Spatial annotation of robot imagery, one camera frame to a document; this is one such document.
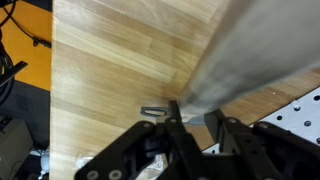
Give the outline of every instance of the cable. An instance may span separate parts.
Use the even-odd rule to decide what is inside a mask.
[[[9,15],[9,12],[8,12],[8,10],[7,10],[5,7],[3,7],[3,10]],[[29,33],[27,33],[27,32],[21,27],[21,25],[20,25],[12,16],[10,16],[10,19],[12,20],[12,22],[13,22],[25,35],[27,35],[29,38],[33,39],[33,37],[32,37]]]
[[[6,73],[10,68],[13,67],[13,62],[4,49],[4,46],[0,39],[0,71],[1,74]],[[14,85],[14,77],[11,78],[7,83],[0,87],[0,106],[8,99],[11,94]]]
[[[12,14],[13,14],[15,8],[16,8],[16,0],[13,0],[11,10],[9,13],[7,13],[7,17],[0,23],[0,28],[12,17]]]
[[[30,33],[28,33],[22,26],[12,17],[12,14],[10,15],[10,12],[3,7],[3,10],[7,13],[7,17],[12,20],[12,22],[20,29],[21,32],[23,32],[26,36],[28,36],[33,41],[33,46],[37,47],[39,44],[42,44],[44,47],[51,48],[51,43],[42,39],[39,39],[35,36],[32,36]]]

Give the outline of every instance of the wooden table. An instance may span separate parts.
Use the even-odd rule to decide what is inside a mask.
[[[50,178],[72,179],[135,122],[141,106],[176,99],[214,33],[225,0],[55,0]],[[223,107],[250,124],[317,87],[319,70]],[[199,146],[204,127],[188,127]]]

